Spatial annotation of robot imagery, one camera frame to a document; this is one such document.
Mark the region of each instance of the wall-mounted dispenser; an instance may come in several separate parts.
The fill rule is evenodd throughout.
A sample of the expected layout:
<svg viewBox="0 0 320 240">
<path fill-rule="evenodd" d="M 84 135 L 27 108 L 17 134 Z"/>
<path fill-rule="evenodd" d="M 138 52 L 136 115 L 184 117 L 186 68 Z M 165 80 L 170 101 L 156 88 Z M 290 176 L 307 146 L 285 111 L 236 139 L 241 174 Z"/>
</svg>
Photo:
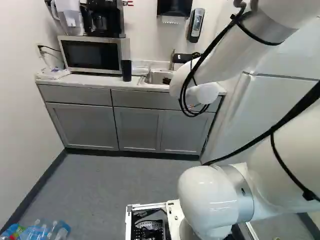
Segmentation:
<svg viewBox="0 0 320 240">
<path fill-rule="evenodd" d="M 204 22 L 205 9 L 196 8 L 191 13 L 187 39 L 189 42 L 195 44 L 198 42 L 201 34 L 202 24 Z"/>
<path fill-rule="evenodd" d="M 189 18 L 193 0 L 158 0 L 158 16 L 175 16 Z"/>
</svg>

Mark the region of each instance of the refrigerator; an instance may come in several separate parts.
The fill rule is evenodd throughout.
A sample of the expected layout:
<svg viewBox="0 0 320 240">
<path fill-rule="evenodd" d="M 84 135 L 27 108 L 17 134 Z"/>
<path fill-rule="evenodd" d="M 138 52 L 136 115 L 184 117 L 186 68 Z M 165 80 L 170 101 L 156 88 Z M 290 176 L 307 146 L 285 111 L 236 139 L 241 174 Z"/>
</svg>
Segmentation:
<svg viewBox="0 0 320 240">
<path fill-rule="evenodd" d="M 320 80 L 319 59 L 320 18 L 315 17 L 274 47 L 253 71 L 219 82 L 227 96 L 201 162 L 233 152 L 276 124 Z M 220 164 L 245 162 L 252 149 Z"/>
</svg>

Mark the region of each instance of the water bottle pack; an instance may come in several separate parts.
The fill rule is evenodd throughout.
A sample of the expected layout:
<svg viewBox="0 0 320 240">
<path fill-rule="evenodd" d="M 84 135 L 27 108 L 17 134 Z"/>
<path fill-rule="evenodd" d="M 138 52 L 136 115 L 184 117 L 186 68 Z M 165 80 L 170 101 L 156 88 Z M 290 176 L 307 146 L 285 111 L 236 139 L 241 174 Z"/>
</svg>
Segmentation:
<svg viewBox="0 0 320 240">
<path fill-rule="evenodd" d="M 11 225 L 0 236 L 0 240 L 66 240 L 70 232 L 70 226 L 64 221 L 50 222 L 42 218 L 27 228 L 17 223 Z"/>
</svg>

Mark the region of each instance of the sink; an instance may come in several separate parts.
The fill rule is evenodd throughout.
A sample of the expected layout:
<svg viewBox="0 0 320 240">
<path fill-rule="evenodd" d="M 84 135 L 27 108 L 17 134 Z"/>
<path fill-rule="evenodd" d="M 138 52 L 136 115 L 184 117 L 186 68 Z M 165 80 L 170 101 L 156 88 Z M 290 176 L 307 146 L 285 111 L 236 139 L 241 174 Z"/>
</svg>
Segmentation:
<svg viewBox="0 0 320 240">
<path fill-rule="evenodd" d="M 150 70 L 147 76 L 141 78 L 140 84 L 146 85 L 161 85 L 169 87 L 172 79 L 173 71 L 170 70 Z"/>
</svg>

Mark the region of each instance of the faucet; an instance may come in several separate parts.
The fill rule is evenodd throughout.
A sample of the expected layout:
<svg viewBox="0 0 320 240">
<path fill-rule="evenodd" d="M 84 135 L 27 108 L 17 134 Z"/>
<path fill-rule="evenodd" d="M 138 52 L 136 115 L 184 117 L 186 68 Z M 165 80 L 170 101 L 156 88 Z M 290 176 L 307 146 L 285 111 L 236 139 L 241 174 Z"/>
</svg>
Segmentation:
<svg viewBox="0 0 320 240">
<path fill-rule="evenodd" d="M 175 64 L 173 63 L 175 53 L 176 53 L 176 49 L 174 48 L 171 53 L 171 57 L 170 57 L 170 64 L 169 64 L 169 69 L 168 69 L 169 71 L 173 71 L 175 68 Z"/>
</svg>

